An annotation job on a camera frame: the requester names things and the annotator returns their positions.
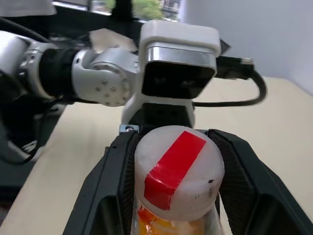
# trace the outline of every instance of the black wire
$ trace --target black wire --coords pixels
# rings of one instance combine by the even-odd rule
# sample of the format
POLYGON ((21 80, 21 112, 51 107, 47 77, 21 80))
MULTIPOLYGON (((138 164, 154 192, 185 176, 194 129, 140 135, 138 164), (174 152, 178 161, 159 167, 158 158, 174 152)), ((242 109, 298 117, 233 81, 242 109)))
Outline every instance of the black wire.
POLYGON ((14 29, 15 31, 17 31, 17 34, 23 32, 25 37, 29 37, 32 38, 38 42, 42 42, 42 43, 52 43, 51 41, 49 41, 47 38, 45 38, 44 36, 32 31, 29 28, 26 28, 18 23, 14 23, 10 20, 7 20, 5 18, 0 17, 0 22, 3 24, 6 24, 10 29, 14 29))
POLYGON ((6 158, 3 155, 0 155, 0 160, 5 162, 5 163, 7 163, 7 164, 10 164, 10 165, 24 165, 24 164, 30 162, 34 158, 34 156, 36 155, 38 149, 40 148, 40 143, 39 142, 41 141, 42 136, 43 136, 44 123, 45 123, 47 114, 49 113, 50 109, 54 105, 59 103, 60 101, 61 101, 60 99, 56 99, 56 100, 50 102, 48 109, 43 113, 43 116, 40 119, 40 124, 39 124, 39 127, 38 127, 38 134, 37 134, 37 137, 36 137, 36 139, 37 139, 36 147, 35 147, 34 150, 31 151, 31 154, 26 159, 23 159, 22 161, 14 161, 14 160, 6 158))
POLYGON ((260 103, 263 101, 267 94, 266 84, 263 80, 263 77, 257 72, 254 71, 251 75, 251 79, 259 88, 259 96, 255 99, 245 100, 245 101, 230 101, 230 102, 194 102, 196 107, 234 107, 234 106, 249 106, 260 103))

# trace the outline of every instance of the wooden table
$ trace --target wooden table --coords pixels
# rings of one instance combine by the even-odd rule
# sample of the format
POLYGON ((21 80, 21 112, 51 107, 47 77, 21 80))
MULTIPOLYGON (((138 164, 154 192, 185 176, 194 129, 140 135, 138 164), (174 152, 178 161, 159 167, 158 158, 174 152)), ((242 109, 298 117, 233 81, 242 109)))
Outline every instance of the wooden table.
MULTIPOLYGON (((313 97, 284 79, 266 78, 266 83, 268 97, 260 105, 196 108, 196 128, 220 129, 247 140, 313 221, 313 97)), ((252 81, 214 79, 198 100, 241 100, 256 94, 252 81)), ((118 135, 122 109, 67 106, 1 235, 63 233, 84 179, 118 135)))

